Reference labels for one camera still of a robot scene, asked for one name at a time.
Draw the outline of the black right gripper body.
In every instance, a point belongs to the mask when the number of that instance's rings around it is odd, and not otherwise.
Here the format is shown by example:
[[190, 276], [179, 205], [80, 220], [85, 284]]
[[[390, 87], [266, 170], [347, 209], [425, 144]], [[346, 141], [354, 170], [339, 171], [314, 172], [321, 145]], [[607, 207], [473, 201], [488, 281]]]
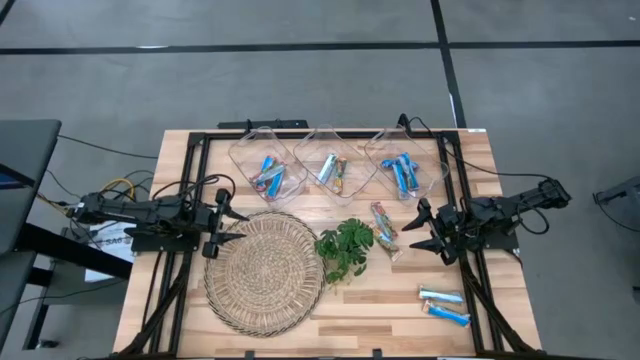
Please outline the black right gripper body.
[[[430, 212], [431, 205], [426, 198], [419, 201], [419, 212]], [[440, 238], [441, 250], [426, 250], [439, 255], [445, 265], [452, 265], [467, 249], [468, 240], [463, 231], [466, 218], [463, 212], [458, 212], [452, 205], [440, 207], [432, 221], [427, 223], [430, 227], [431, 238]]]

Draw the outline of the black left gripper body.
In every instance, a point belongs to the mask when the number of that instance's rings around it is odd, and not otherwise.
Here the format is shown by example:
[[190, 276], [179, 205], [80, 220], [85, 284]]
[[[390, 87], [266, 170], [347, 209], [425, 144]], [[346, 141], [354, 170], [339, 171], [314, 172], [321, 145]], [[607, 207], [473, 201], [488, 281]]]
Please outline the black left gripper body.
[[219, 253], [220, 234], [226, 233], [222, 230], [222, 216], [224, 210], [229, 207], [231, 193], [226, 189], [219, 189], [216, 192], [216, 207], [199, 204], [196, 208], [194, 224], [200, 232], [207, 232], [210, 238], [203, 244], [202, 256], [208, 259], [216, 259]]

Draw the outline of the white and blue granola bar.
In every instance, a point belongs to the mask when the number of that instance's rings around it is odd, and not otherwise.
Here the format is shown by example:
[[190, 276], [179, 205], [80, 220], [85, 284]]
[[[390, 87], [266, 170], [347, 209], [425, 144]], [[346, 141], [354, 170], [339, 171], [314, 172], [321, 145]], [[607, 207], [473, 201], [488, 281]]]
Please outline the white and blue granola bar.
[[325, 184], [336, 165], [337, 155], [335, 153], [329, 153], [325, 159], [325, 162], [317, 176], [317, 179], [320, 184]]

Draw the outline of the orange and green granola bar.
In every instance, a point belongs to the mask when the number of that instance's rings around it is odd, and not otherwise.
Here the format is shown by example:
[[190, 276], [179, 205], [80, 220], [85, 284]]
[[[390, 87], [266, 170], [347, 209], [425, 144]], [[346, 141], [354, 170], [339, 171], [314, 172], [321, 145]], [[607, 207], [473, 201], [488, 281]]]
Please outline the orange and green granola bar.
[[372, 231], [374, 240], [384, 250], [392, 262], [397, 261], [403, 255], [401, 249], [391, 238], [387, 237], [377, 225], [372, 226]]

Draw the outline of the round woven wicker mat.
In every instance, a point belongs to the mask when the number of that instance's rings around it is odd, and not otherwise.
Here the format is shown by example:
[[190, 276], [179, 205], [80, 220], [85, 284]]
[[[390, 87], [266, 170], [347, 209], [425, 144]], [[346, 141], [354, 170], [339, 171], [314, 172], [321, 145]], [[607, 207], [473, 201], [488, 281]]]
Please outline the round woven wicker mat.
[[267, 338], [307, 319], [326, 285], [313, 230], [280, 211], [251, 214], [226, 230], [242, 237], [221, 246], [203, 273], [208, 305], [222, 323]]

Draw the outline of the clear plastic container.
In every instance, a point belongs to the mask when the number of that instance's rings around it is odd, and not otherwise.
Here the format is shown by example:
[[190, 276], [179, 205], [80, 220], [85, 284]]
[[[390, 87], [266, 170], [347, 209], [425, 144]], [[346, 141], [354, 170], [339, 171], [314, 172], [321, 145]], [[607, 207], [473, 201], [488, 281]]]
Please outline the clear plastic container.
[[[271, 207], [284, 206], [305, 190], [308, 171], [269, 127], [251, 130], [230, 147], [229, 155], [250, 186]], [[252, 182], [261, 172], [262, 163], [267, 156], [273, 156], [278, 164], [286, 166], [275, 200], [266, 198], [266, 191], [272, 179], [258, 185]]]
[[[373, 133], [366, 131], [336, 129], [328, 125], [312, 129], [293, 148], [296, 159], [308, 171], [311, 182], [329, 196], [336, 204], [346, 206], [361, 193], [376, 174], [364, 151], [358, 147], [358, 141], [367, 142]], [[329, 153], [335, 153], [337, 159], [344, 157], [348, 163], [344, 177], [343, 192], [338, 195], [332, 191], [335, 167], [325, 184], [320, 184], [317, 176]]]
[[[449, 174], [449, 166], [438, 157], [432, 156], [413, 138], [406, 134], [404, 128], [384, 129], [370, 139], [364, 147], [365, 154], [376, 169], [376, 179], [395, 196], [397, 200], [408, 205], [414, 200], [427, 197]], [[399, 157], [407, 152], [415, 166], [415, 174], [419, 183], [418, 190], [408, 188], [407, 174], [404, 171], [409, 199], [398, 198], [398, 188], [392, 168], [383, 168], [385, 159]]]

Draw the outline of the green leafy plant sprig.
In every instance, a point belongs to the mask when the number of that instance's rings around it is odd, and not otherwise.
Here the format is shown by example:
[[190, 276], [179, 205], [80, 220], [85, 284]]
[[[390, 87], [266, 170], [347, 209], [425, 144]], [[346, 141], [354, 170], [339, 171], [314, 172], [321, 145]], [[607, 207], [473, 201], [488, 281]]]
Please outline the green leafy plant sprig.
[[326, 282], [336, 285], [361, 276], [373, 245], [372, 228], [356, 218], [341, 222], [335, 230], [324, 230], [314, 248], [326, 265]]

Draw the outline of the black power strip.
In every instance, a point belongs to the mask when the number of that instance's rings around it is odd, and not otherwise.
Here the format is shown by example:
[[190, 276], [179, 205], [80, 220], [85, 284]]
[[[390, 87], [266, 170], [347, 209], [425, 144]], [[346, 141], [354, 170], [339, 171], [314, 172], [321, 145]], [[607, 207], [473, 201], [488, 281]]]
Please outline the black power strip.
[[[240, 129], [246, 132], [246, 120], [237, 122], [220, 122], [217, 124], [218, 129]], [[309, 125], [306, 120], [302, 119], [274, 119], [274, 120], [251, 120], [253, 129], [261, 127], [269, 127], [271, 129], [308, 129]]]

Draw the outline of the white printed paper sheet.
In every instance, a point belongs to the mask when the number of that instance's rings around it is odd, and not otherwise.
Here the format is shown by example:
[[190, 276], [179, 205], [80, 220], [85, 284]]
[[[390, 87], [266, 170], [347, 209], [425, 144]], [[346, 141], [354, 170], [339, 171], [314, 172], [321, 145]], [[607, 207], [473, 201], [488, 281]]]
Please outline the white printed paper sheet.
[[132, 250], [133, 237], [127, 234], [125, 230], [134, 227], [134, 224], [115, 221], [91, 225], [89, 230], [93, 238], [89, 241], [89, 245], [92, 248], [100, 249], [110, 255], [133, 263], [135, 258], [135, 253]]

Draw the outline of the grey stand base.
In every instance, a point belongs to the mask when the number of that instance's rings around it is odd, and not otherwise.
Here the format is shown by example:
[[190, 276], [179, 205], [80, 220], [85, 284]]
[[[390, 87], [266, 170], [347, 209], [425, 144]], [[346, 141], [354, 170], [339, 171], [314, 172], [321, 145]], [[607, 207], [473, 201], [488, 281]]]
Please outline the grey stand base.
[[606, 205], [611, 200], [627, 197], [632, 204], [640, 206], [640, 176], [625, 180], [609, 189], [593, 194], [597, 205]]

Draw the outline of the grey desk top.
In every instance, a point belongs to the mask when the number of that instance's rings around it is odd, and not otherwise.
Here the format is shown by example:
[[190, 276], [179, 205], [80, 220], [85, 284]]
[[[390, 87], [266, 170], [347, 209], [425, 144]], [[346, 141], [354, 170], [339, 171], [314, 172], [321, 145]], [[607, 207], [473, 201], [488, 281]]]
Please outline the grey desk top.
[[32, 186], [0, 190], [0, 256], [11, 252], [47, 169], [59, 120], [0, 120], [0, 165], [32, 179]]

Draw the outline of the grey desk panel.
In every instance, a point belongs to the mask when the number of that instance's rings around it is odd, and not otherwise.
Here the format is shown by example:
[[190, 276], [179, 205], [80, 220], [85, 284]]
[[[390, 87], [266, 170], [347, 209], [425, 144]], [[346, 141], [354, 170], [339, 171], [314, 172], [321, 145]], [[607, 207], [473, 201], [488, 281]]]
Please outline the grey desk panel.
[[26, 287], [36, 254], [9, 252], [0, 255], [0, 352], [4, 347], [16, 305]]

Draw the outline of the black aluminium table frame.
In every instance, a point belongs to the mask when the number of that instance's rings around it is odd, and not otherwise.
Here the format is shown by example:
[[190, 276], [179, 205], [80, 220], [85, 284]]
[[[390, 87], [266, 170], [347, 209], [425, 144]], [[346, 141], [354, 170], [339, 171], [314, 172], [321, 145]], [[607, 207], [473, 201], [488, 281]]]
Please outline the black aluminium table frame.
[[[488, 135], [484, 129], [437, 129], [445, 139], [457, 139], [466, 160], [478, 160], [481, 167], [495, 169]], [[191, 180], [197, 169], [203, 146], [209, 141], [208, 170], [223, 169], [234, 178], [236, 195], [231, 203], [242, 214], [266, 210], [267, 204], [250, 188], [236, 165], [228, 157], [228, 149], [240, 130], [167, 130], [162, 141], [152, 191], [177, 181], [184, 171]], [[394, 228], [401, 228], [417, 215], [416, 205], [405, 206], [377, 182], [370, 182], [349, 205], [337, 206], [315, 185], [307, 185], [303, 193], [282, 211], [291, 213], [320, 232], [335, 227], [343, 218], [368, 216], [374, 195], [382, 196], [385, 210], [390, 212]], [[381, 349], [385, 359], [401, 357], [467, 357], [475, 354], [472, 323], [467, 328], [452, 321], [437, 319], [422, 312], [417, 299], [418, 286], [430, 289], [463, 290], [458, 265], [445, 266], [439, 257], [426, 251], [409, 249], [410, 243], [428, 237], [428, 228], [400, 234], [404, 255], [389, 262], [379, 246], [373, 249], [366, 272], [340, 285], [337, 293], [327, 290], [307, 320], [282, 335], [257, 338], [232, 330], [210, 309], [204, 287], [206, 259], [201, 249], [192, 255], [189, 282], [184, 296], [177, 350], [178, 358], [240, 358], [253, 350], [255, 359], [352, 358], [371, 359], [374, 349]], [[502, 250], [484, 250], [485, 264], [493, 290], [493, 299], [509, 324], [530, 346], [541, 349], [541, 341], [533, 316], [523, 270], [511, 255]], [[132, 266], [125, 302], [112, 352], [122, 352], [140, 331], [147, 303], [152, 270], [157, 255], [143, 253]]]

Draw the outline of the black desk leg frame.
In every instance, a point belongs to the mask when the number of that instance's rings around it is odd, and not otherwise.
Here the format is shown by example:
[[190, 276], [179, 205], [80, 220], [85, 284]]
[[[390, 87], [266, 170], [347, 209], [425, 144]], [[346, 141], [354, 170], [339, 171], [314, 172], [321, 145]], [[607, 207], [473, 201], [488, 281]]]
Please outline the black desk leg frame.
[[57, 263], [69, 264], [86, 270], [96, 271], [112, 276], [113, 279], [128, 280], [131, 273], [132, 264], [124, 259], [118, 258], [102, 251], [97, 245], [91, 247], [79, 240], [62, 235], [54, 234], [38, 226], [25, 223], [20, 231], [16, 244], [12, 252], [27, 253], [29, 255], [44, 255], [49, 257], [52, 264], [49, 269], [40, 269], [34, 266], [28, 271], [26, 283], [43, 288], [41, 297], [37, 299], [36, 312], [30, 324], [25, 342], [24, 350], [32, 350], [37, 347], [42, 326], [46, 318], [49, 306], [46, 299], [64, 299], [69, 295], [48, 295], [47, 292], [52, 287], [54, 270]]

